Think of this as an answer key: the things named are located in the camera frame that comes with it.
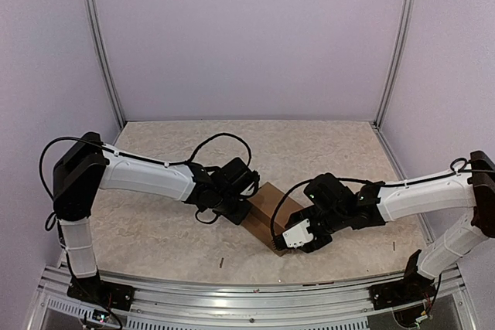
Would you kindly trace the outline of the brown cardboard box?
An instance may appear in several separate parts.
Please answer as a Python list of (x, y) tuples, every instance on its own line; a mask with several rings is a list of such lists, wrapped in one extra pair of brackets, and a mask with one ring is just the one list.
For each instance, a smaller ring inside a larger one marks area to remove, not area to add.
[[(241, 225), (259, 241), (261, 241), (272, 253), (278, 257), (282, 257), (288, 250), (276, 250), (272, 243), (272, 236), (270, 230), (271, 217), (275, 211), (276, 206), (282, 199), (284, 193), (272, 185), (270, 182), (266, 182), (258, 192), (250, 198), (251, 207), (250, 212), (241, 223)], [(298, 202), (288, 197), (283, 203), (282, 207), (275, 217), (275, 233), (281, 234), (288, 222), (289, 217), (303, 209)]]

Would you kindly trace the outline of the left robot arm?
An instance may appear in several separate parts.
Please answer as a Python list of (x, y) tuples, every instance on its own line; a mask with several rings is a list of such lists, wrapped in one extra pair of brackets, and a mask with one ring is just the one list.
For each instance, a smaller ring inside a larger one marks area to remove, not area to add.
[(120, 189), (164, 196), (211, 210), (240, 225), (251, 210), (250, 199), (260, 175), (249, 161), (234, 158), (223, 166), (205, 167), (193, 157), (165, 162), (105, 144), (98, 133), (71, 138), (73, 146), (53, 168), (53, 218), (62, 239), (73, 284), (91, 302), (108, 296), (101, 280), (90, 231), (94, 199), (100, 189)]

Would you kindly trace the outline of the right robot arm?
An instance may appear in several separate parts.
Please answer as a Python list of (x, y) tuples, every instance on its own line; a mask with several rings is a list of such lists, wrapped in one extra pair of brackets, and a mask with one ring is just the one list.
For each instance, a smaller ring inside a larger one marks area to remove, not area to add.
[(442, 271), (474, 247), (494, 237), (494, 162), (483, 151), (457, 158), (449, 170), (402, 182), (366, 181), (352, 192), (330, 173), (317, 176), (304, 190), (312, 205), (302, 211), (295, 246), (313, 252), (340, 230), (383, 226), (415, 214), (442, 209), (466, 212), (434, 243), (410, 257), (395, 294), (411, 302)]

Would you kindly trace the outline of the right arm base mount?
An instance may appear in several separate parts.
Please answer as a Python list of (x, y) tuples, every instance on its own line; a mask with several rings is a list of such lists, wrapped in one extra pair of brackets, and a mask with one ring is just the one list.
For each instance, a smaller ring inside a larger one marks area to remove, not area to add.
[(435, 285), (428, 279), (404, 278), (384, 284), (375, 284), (369, 288), (374, 310), (392, 308), (421, 301), (435, 294)]

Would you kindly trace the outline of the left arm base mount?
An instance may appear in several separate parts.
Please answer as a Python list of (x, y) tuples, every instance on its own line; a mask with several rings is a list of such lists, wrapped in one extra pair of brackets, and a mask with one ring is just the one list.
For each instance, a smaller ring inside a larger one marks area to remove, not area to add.
[(72, 280), (67, 295), (102, 308), (130, 311), (135, 289), (130, 285), (107, 281)]

